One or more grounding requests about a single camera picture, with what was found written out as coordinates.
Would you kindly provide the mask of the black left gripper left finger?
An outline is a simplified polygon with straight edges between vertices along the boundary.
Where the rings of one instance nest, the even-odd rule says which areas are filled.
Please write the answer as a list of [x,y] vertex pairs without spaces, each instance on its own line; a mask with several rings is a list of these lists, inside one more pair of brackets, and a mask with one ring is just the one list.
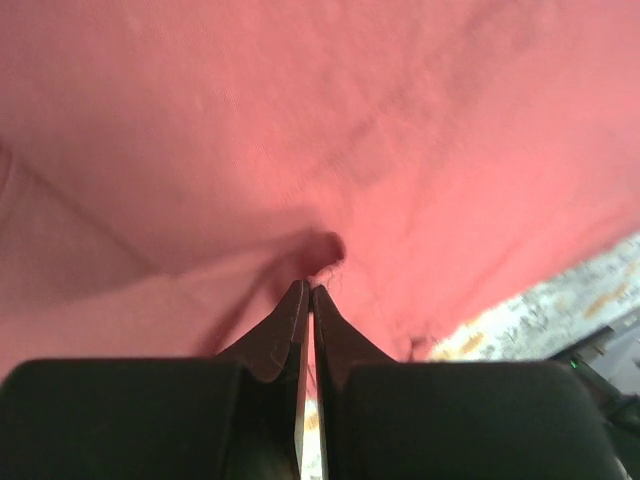
[[1,386],[5,479],[297,479],[310,287],[208,358],[36,359]]

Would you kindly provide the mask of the dusty rose t-shirt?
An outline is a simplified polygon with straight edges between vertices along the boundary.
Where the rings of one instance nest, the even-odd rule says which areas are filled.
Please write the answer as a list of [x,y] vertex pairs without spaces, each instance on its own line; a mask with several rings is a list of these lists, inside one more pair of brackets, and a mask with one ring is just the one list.
[[5,1],[1,368],[206,355],[319,275],[387,353],[639,226],[635,1]]

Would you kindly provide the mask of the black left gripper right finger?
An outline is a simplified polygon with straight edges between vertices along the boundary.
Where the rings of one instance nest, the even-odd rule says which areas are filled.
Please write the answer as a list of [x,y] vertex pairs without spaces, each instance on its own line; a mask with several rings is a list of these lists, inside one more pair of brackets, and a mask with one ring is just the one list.
[[327,479],[619,479],[602,418],[556,362],[391,359],[312,294]]

